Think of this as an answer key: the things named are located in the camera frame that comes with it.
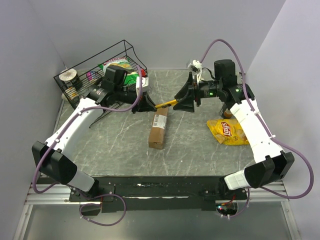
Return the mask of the yellow utility knife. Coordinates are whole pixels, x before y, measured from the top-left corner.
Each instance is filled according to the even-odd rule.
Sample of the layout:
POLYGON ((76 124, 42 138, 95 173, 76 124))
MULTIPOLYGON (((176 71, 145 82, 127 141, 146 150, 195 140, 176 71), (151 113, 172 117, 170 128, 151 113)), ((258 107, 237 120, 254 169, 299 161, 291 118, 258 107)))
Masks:
POLYGON ((160 108, 168 108, 168 107, 173 107, 174 105, 176 105, 178 103, 178 100, 177 99, 174 99, 174 100, 170 100, 170 101, 167 101, 167 102, 163 102, 163 103, 160 103, 160 104, 157 104, 155 106, 156 109, 160 109, 160 108))

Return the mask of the brown cardboard express box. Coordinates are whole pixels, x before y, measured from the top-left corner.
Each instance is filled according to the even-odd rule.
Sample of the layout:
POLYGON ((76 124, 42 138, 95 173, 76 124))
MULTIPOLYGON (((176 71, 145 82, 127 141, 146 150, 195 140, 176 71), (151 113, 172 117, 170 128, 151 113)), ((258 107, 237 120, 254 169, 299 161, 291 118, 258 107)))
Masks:
POLYGON ((165 132, 169 108, 159 108, 153 117, 152 126, 148 137, 148 146, 153 149, 164 148, 165 132))

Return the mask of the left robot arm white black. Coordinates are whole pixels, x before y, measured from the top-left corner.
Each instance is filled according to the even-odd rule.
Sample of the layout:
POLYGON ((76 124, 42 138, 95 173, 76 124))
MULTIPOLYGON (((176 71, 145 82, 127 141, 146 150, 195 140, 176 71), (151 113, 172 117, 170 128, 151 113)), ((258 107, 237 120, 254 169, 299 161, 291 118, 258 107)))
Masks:
POLYGON ((64 124, 45 142, 36 141, 33 144, 31 151, 35 172, 32 188, 35 193, 47 191, 46 188, 37 189, 37 180, 42 173, 53 179, 55 184, 75 188, 87 201, 94 201, 98 197, 99 181, 80 170, 72 161, 73 151, 85 131, 106 111, 156 111, 142 69, 138 67, 136 73, 135 82, 128 84, 128 69, 118 65, 107 66, 100 84, 92 84, 88 88, 64 124))

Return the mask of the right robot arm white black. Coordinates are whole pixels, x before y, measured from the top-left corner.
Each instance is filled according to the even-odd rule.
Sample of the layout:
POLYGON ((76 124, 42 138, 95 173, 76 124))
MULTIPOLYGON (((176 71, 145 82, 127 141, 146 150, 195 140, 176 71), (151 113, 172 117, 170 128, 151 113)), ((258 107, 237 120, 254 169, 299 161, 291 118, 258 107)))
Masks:
POLYGON ((214 80, 208 81, 201 80, 202 64, 198 60, 193 60, 188 68, 188 79, 175 95, 177 103, 173 109, 193 113, 202 99, 218 97, 239 122, 253 152, 255 163, 224 176, 219 195, 228 200, 237 189, 256 189, 283 179, 295 158, 267 134, 253 92, 247 84, 238 83, 235 63, 230 59, 215 61, 217 73, 214 80))

